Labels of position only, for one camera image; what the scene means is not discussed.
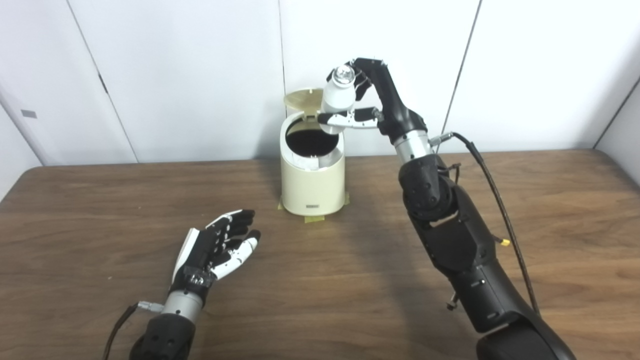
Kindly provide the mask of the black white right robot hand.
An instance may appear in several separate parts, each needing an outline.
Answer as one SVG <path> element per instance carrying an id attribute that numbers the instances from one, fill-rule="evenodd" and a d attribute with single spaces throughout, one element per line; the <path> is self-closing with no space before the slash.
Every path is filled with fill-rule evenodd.
<path id="1" fill-rule="evenodd" d="M 378 129 L 391 143 L 407 139 L 410 132 L 426 132 L 423 118 L 409 109 L 382 60 L 355 58 L 327 76 L 317 122 L 331 135 L 345 129 Z M 368 89 L 375 89 L 381 107 L 355 108 Z"/>

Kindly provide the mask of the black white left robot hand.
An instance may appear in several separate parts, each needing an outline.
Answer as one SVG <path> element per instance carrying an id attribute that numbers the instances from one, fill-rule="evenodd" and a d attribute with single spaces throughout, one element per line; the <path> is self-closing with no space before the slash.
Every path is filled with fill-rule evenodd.
<path id="1" fill-rule="evenodd" d="M 169 294 L 198 296 L 242 266 L 258 247 L 261 233 L 251 229 L 256 212 L 238 209 L 219 215 L 203 229 L 190 228 L 174 265 Z"/>

